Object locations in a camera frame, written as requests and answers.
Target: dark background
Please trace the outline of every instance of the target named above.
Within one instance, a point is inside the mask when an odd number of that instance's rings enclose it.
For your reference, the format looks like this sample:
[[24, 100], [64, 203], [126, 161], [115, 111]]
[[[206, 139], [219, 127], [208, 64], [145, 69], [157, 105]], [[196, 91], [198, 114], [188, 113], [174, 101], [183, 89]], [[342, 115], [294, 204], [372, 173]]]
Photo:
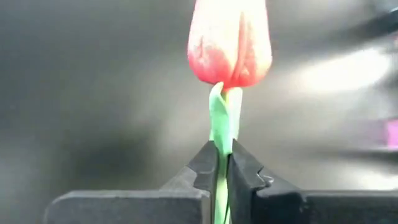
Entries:
[[[73, 189], [159, 187], [195, 155], [209, 133], [210, 86], [186, 60], [193, 5], [0, 1], [1, 223], [40, 223]], [[295, 79], [302, 63], [371, 36], [370, 3], [270, 0], [268, 11], [274, 65], [244, 91], [240, 142], [302, 188], [391, 188], [398, 170], [383, 153], [350, 152], [384, 144], [395, 89], [322, 95]]]

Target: tulip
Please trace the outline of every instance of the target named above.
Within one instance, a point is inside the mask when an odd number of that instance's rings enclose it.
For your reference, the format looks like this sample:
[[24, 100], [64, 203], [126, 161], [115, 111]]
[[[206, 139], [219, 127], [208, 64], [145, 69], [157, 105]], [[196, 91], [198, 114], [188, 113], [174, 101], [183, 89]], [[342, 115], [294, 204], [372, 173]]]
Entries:
[[201, 81], [224, 89], [259, 82], [272, 62], [265, 0], [197, 0], [188, 61]]

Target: red tulip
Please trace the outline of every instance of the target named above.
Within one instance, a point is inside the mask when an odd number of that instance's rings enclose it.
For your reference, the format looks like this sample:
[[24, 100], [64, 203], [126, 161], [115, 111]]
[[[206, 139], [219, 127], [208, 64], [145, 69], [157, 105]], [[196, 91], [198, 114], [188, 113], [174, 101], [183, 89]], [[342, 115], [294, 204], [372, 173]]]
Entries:
[[197, 0], [188, 61], [203, 82], [256, 84], [272, 62], [265, 0]]

